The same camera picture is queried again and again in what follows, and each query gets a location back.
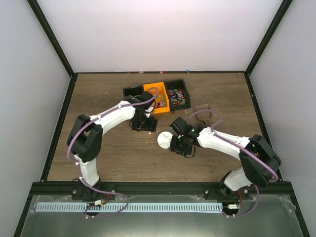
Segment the white round lid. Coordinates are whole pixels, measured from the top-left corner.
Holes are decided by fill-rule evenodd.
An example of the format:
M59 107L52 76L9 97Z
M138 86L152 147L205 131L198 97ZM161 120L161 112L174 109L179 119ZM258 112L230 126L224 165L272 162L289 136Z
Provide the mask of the white round lid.
M169 131L160 133L157 137L158 145L163 149L169 149L173 134Z

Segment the black bin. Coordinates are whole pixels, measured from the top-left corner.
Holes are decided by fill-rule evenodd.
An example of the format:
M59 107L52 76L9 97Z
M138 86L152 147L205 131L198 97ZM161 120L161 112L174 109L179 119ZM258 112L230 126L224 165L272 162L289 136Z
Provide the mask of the black bin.
M191 107L190 94L183 79L165 81L164 86L171 112Z
M134 87L127 87L123 89L123 96L138 96L143 93L144 89L143 86L134 86Z

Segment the brown slotted scoop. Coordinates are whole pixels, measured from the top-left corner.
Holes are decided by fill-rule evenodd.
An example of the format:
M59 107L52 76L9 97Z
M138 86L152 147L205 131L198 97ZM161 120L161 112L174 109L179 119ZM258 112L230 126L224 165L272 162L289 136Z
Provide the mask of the brown slotted scoop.
M196 117L198 120L203 121L208 127L211 126L212 112L210 112L209 104L194 105Z

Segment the orange candy bin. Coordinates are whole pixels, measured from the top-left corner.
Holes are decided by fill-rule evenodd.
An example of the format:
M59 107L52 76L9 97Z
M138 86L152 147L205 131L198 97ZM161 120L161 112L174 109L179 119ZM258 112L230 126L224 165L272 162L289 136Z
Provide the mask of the orange candy bin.
M152 87L158 90L158 95L155 99L156 103L154 108L154 115L170 112L170 102L164 82L156 82L143 85L143 89L145 91L148 91L154 95L156 93L156 89L152 89Z

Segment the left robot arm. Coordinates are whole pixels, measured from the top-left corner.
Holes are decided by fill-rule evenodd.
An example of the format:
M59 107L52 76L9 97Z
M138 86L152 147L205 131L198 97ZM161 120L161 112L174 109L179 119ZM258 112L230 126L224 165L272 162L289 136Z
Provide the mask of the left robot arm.
M97 115L80 115L67 140L67 158L79 166L79 180L85 185L83 193L89 199L100 196L101 187L96 168L102 138L110 129L129 121L131 129L137 132L156 132L158 120L153 117L158 89L151 87L141 95L128 95L117 105Z

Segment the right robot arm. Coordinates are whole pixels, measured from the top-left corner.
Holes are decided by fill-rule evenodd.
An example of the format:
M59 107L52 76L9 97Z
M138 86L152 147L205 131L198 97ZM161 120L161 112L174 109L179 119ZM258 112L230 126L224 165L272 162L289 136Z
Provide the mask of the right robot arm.
M220 181L219 192L223 198L232 198L237 191L249 185L264 188L278 180L281 160L261 135L233 136L219 132L213 126L190 125L178 117L170 125L175 132L170 150L185 158L192 158L196 148L213 149L230 155L241 163L241 168L228 172Z

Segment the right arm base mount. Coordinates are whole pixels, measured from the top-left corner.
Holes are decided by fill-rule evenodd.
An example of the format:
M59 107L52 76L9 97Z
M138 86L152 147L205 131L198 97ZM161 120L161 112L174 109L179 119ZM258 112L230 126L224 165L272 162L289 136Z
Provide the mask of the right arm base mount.
M237 201L243 197L238 191L230 190L223 182L210 182L203 184L204 198L206 200L232 200Z

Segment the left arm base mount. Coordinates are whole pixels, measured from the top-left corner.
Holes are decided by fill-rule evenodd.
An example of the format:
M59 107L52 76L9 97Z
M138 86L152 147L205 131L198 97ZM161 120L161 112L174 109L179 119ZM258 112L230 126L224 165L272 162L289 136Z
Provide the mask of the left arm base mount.
M72 180L75 183L72 199L82 201L96 201L99 199L114 200L115 196L110 194L102 194L85 186L79 178Z

